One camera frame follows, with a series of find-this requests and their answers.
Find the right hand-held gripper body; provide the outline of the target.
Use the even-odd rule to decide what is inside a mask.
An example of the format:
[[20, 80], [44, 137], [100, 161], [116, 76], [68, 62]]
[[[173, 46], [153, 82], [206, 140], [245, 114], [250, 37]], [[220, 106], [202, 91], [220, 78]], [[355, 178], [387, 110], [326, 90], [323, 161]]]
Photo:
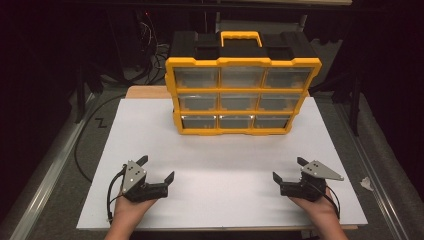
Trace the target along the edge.
[[287, 197], [302, 198], [311, 202], [320, 199], [326, 192], [327, 180], [343, 181], [344, 177], [320, 161], [308, 161], [300, 168], [300, 180], [279, 185], [280, 194]]

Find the metal floor rail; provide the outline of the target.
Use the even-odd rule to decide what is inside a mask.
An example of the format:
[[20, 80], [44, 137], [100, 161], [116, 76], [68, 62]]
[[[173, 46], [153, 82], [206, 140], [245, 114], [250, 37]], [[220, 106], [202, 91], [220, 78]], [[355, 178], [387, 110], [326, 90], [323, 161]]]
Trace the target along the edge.
[[368, 177], [373, 191], [359, 187], [360, 203], [369, 221], [366, 229], [378, 240], [415, 240], [420, 231], [415, 228], [417, 210], [421, 203], [413, 186], [397, 162], [381, 129], [369, 115], [368, 107], [360, 112], [359, 135], [349, 126], [347, 109], [336, 104], [335, 111], [353, 144], [357, 157], [347, 164], [350, 175], [355, 173], [360, 181]]
[[60, 178], [76, 140], [87, 122], [87, 114], [94, 109], [98, 100], [99, 97], [95, 94], [88, 95], [83, 101], [86, 113], [80, 122], [76, 123], [77, 99], [75, 96], [71, 98], [73, 110], [70, 117], [65, 121], [50, 149], [30, 177], [13, 208], [13, 213], [9, 216], [13, 224], [5, 237], [6, 240], [27, 240], [29, 238]]

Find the crumpled white paper scrap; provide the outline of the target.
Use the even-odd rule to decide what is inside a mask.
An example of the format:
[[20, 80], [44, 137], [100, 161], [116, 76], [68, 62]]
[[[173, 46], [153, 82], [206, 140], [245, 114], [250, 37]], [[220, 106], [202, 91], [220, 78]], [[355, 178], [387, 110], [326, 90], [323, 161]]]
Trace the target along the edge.
[[367, 189], [368, 191], [371, 191], [371, 192], [373, 192], [373, 191], [374, 191], [374, 188], [373, 188], [372, 183], [371, 183], [371, 179], [370, 179], [369, 177], [365, 177], [365, 178], [363, 178], [363, 179], [360, 181], [360, 185], [361, 185], [364, 189]]

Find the person's left hand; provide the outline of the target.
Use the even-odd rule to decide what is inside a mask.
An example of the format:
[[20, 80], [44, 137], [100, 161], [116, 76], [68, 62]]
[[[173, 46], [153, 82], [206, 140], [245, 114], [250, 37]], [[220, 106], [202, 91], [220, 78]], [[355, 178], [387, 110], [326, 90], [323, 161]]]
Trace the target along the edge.
[[115, 203], [113, 220], [129, 220], [140, 222], [146, 212], [157, 202], [156, 199], [144, 202], [131, 202], [123, 196], [119, 196]]

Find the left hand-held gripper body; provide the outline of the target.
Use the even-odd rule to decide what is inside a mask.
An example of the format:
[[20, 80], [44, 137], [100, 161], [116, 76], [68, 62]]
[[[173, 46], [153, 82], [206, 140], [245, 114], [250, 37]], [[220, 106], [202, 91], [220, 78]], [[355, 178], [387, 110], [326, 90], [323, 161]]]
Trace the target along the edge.
[[131, 202], [166, 198], [168, 185], [163, 183], [149, 184], [146, 182], [147, 171], [134, 161], [129, 161], [123, 178], [122, 195]]

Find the white board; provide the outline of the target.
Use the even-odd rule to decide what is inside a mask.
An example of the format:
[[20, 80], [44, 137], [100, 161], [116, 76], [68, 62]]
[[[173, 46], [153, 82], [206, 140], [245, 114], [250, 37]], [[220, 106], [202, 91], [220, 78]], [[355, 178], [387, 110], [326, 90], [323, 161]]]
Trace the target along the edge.
[[297, 157], [346, 173], [313, 98], [307, 98], [290, 133], [273, 136], [181, 135], [168, 99], [123, 99], [99, 161], [77, 227], [106, 230], [111, 179], [130, 160], [148, 155], [150, 183], [175, 172], [169, 195], [148, 211], [142, 230], [301, 228], [303, 211], [281, 196], [272, 173], [296, 182]]

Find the grey box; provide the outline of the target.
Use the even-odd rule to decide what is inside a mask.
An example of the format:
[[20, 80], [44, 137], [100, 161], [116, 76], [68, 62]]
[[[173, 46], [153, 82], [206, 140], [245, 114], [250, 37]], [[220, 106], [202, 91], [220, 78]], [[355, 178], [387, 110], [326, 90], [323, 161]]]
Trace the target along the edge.
[[258, 31], [266, 34], [284, 31], [302, 32], [307, 18], [306, 14], [301, 14], [292, 19], [286, 17], [283, 20], [234, 20], [225, 17], [223, 14], [218, 14], [215, 21], [215, 31]]

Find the black metal stand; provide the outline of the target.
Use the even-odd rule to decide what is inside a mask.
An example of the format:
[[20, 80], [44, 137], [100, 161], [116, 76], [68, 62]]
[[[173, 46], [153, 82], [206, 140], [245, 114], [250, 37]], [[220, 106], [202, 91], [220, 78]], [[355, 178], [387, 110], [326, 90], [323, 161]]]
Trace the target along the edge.
[[99, 66], [93, 62], [83, 62], [76, 69], [76, 123], [81, 122], [86, 112], [85, 87], [88, 87], [90, 92], [94, 94], [101, 94], [103, 92], [103, 85], [100, 79]]

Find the person's right hand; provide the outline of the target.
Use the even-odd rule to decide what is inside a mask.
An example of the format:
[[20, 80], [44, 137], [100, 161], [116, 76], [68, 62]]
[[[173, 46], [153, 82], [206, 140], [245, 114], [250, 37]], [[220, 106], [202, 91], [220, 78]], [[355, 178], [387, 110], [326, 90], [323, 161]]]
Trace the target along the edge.
[[329, 190], [326, 190], [325, 196], [311, 202], [302, 198], [290, 197], [290, 200], [303, 209], [313, 223], [326, 221], [338, 221], [336, 207]]

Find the set of clear plastic drawers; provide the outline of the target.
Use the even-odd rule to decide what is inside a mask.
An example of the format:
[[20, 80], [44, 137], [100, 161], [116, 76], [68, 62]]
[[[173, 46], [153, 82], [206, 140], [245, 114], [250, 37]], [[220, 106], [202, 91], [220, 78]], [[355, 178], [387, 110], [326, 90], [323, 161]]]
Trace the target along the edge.
[[184, 134], [285, 134], [314, 78], [312, 67], [178, 67], [167, 79]]

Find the yellow black drawer organizer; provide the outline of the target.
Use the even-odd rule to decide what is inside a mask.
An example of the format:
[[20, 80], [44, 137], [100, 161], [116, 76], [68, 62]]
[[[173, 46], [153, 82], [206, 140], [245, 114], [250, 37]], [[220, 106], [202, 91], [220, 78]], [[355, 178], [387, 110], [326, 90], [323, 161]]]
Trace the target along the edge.
[[182, 31], [174, 34], [165, 67], [166, 86], [173, 101], [167, 79], [178, 67], [312, 67], [315, 78], [322, 63], [305, 35], [297, 31], [278, 34]]

